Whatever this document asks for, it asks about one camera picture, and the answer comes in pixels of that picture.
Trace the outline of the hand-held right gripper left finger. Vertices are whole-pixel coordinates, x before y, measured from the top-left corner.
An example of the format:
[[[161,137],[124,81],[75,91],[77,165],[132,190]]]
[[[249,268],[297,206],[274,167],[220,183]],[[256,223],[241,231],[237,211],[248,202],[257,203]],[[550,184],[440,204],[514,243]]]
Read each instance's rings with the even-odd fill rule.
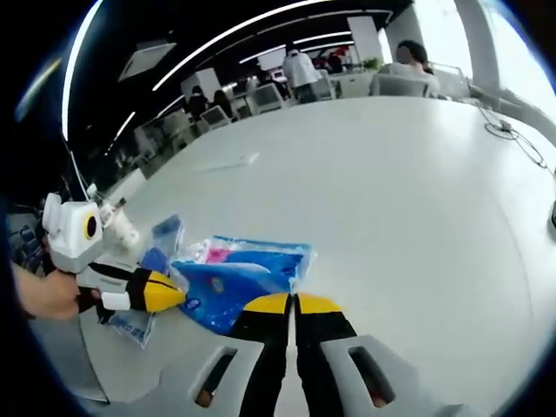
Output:
[[[288,293],[264,295],[248,302],[229,336],[259,342],[262,351],[242,396],[240,416],[273,416],[286,373],[289,311]]]

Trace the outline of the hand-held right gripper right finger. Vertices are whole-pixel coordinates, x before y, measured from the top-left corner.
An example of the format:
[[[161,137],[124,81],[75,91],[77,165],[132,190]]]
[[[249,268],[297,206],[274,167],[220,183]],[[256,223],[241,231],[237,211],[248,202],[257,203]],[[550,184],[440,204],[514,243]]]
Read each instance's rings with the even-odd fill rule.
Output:
[[[311,416],[418,416],[416,372],[373,336],[357,334],[328,298],[295,296],[297,371]]]

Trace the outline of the person's left hand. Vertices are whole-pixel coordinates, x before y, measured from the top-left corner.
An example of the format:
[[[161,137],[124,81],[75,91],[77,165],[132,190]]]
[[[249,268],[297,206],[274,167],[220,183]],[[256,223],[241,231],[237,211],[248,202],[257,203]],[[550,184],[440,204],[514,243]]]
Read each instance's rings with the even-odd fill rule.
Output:
[[[13,261],[10,266],[17,297],[27,319],[68,321],[79,315],[78,297],[82,293],[74,275],[55,269],[39,277]]]

